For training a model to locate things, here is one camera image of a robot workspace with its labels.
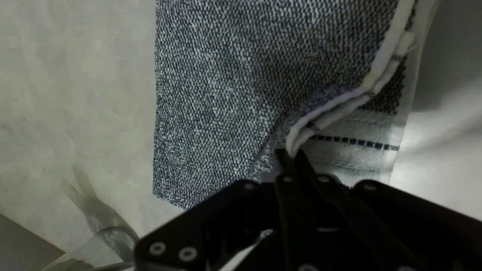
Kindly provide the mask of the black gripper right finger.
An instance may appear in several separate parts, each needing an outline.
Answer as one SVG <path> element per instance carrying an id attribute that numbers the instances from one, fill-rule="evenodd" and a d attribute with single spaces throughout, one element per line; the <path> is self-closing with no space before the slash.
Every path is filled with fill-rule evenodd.
<path id="1" fill-rule="evenodd" d="M 316 174 L 303 151 L 297 154 L 295 166 L 375 271 L 422 271 L 420 261 L 353 190 L 335 175 Z"/>

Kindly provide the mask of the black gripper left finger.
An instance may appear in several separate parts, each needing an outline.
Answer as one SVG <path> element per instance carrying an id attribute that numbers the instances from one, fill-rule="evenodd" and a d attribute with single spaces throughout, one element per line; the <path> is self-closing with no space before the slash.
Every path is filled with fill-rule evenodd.
<path id="1" fill-rule="evenodd" d="M 276 178 L 276 198 L 286 271 L 319 271 L 315 260 L 316 218 L 313 208 L 304 196 L 294 160 L 282 150 L 276 151 L 276 159 L 280 166 Z"/>

